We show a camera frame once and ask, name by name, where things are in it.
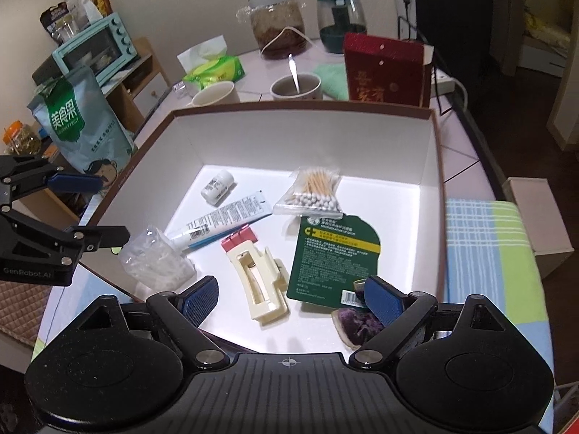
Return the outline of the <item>cotton swabs plastic bag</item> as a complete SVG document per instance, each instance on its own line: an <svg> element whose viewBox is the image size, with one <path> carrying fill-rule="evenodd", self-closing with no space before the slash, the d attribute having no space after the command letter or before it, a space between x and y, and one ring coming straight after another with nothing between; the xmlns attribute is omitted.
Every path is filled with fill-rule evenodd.
<svg viewBox="0 0 579 434"><path fill-rule="evenodd" d="M336 218L343 216L337 198L341 175L329 167L301 167L293 175L293 183L274 204L274 214L295 217Z"/></svg>

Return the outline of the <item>purple velvet scrunchie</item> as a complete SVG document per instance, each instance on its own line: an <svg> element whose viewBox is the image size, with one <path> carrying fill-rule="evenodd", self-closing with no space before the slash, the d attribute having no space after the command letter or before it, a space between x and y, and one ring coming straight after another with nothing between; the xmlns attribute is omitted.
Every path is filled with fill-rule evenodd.
<svg viewBox="0 0 579 434"><path fill-rule="evenodd" d="M340 308L331 315L342 343L353 350L359 349L385 328L371 311L363 309Z"/></svg>

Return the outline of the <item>pink binder clip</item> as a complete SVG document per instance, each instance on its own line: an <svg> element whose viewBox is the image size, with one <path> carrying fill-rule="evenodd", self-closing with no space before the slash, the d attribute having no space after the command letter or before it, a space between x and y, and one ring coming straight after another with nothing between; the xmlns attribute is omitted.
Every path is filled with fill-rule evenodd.
<svg viewBox="0 0 579 434"><path fill-rule="evenodd" d="M255 233L252 231L252 229L248 224L242 226L239 230L226 236L221 241L221 246L223 250L227 253L232 251L233 248L237 247L238 245L246 241L249 241L251 243L255 243L258 241Z"/></svg>

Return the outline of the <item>plaid blue green tablecloth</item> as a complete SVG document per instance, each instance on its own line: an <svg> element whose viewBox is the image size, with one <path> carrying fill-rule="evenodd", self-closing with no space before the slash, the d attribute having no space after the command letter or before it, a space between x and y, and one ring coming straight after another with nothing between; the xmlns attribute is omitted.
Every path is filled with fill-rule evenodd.
<svg viewBox="0 0 579 434"><path fill-rule="evenodd" d="M56 433L548 432L550 330L519 211L451 199L447 218L434 334L385 365L260 354L200 324L230 363L197 367L146 301L100 296L33 360L26 392Z"/></svg>

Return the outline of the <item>small white pill bottle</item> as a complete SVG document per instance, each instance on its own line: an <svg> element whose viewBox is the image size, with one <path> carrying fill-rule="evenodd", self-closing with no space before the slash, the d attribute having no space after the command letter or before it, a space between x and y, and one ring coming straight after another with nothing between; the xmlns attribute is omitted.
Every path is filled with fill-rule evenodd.
<svg viewBox="0 0 579 434"><path fill-rule="evenodd" d="M227 170L221 170L204 186L200 194L212 206L217 205L234 184L233 176Z"/></svg>

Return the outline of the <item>glass jar white lid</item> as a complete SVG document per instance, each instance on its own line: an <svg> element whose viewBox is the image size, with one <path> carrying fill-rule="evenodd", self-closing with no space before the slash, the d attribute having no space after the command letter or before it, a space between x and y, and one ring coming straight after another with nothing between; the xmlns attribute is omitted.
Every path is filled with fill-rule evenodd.
<svg viewBox="0 0 579 434"><path fill-rule="evenodd" d="M260 55L266 60L296 56L307 48L301 6L296 0L247 0L236 17L251 26Z"/></svg>

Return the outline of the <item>green product backing card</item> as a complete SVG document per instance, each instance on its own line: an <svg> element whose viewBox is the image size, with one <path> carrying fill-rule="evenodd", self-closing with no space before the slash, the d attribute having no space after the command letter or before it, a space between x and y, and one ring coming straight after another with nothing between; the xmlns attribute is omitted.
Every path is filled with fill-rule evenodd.
<svg viewBox="0 0 579 434"><path fill-rule="evenodd" d="M375 275L381 242L360 217L304 217L297 234L287 296L332 309L363 308L353 282Z"/></svg>

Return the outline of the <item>white blue ointment tube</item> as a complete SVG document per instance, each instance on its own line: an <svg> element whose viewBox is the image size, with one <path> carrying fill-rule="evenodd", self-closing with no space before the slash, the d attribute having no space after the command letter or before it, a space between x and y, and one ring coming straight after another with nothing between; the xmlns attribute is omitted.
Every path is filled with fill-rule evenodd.
<svg viewBox="0 0 579 434"><path fill-rule="evenodd" d="M226 204L168 234L169 243L179 252L198 249L253 224L273 213L261 191Z"/></svg>

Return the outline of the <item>white mug with spoon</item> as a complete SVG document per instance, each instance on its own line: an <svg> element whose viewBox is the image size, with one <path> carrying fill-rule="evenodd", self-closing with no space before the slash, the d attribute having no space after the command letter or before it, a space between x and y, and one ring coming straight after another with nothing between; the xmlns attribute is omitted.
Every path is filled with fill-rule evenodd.
<svg viewBox="0 0 579 434"><path fill-rule="evenodd" d="M295 57L288 56L289 74L276 80L270 87L275 101L322 100L322 80L315 73L302 73L297 69Z"/></svg>

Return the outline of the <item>green tissue pack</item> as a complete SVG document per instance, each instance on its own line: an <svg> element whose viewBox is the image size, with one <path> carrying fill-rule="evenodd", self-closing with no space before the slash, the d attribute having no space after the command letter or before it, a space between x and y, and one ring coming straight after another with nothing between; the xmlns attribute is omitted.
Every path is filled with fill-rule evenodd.
<svg viewBox="0 0 579 434"><path fill-rule="evenodd" d="M194 45L177 58L186 73L182 84L191 97L217 82L236 83L245 76L240 58L228 54L228 44L223 35Z"/></svg>

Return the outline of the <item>white cardboard box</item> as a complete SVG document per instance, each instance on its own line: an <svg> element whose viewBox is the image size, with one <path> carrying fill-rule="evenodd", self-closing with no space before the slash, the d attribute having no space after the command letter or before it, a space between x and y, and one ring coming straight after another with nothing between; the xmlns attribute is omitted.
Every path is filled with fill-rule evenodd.
<svg viewBox="0 0 579 434"><path fill-rule="evenodd" d="M509 177L503 191L520 212L540 276L545 279L574 253L550 184L545 178Z"/></svg>

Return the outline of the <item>cream plastic hair claw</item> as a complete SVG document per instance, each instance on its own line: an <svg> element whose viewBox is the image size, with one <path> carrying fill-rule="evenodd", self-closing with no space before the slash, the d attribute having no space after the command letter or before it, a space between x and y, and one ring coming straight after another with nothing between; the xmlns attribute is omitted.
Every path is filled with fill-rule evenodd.
<svg viewBox="0 0 579 434"><path fill-rule="evenodd" d="M288 313L283 275L267 247L260 250L246 240L227 251L227 256L240 277L253 320L266 325Z"/></svg>

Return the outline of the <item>blue green snack bag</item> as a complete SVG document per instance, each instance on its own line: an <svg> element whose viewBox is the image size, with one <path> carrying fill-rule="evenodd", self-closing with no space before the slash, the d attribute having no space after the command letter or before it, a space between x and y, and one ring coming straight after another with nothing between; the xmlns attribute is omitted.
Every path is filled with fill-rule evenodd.
<svg viewBox="0 0 579 434"><path fill-rule="evenodd" d="M38 87L28 108L65 160L81 174L100 177L105 190L136 152L87 66Z"/></svg>

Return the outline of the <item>green folded cloth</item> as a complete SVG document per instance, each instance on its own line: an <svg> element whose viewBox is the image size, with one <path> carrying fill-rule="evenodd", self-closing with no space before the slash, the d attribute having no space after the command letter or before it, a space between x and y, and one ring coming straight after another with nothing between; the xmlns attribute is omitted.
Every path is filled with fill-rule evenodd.
<svg viewBox="0 0 579 434"><path fill-rule="evenodd" d="M348 101L349 92L346 78L346 65L320 64L313 73L320 77L323 92L334 100Z"/></svg>

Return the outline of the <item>white power strip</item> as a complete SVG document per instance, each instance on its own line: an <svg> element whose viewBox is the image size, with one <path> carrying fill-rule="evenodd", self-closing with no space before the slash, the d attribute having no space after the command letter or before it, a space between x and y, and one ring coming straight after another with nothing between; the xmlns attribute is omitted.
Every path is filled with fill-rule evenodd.
<svg viewBox="0 0 579 434"><path fill-rule="evenodd" d="M455 79L443 72L441 69L433 69L431 80L431 96L436 94L445 95L455 91Z"/></svg>

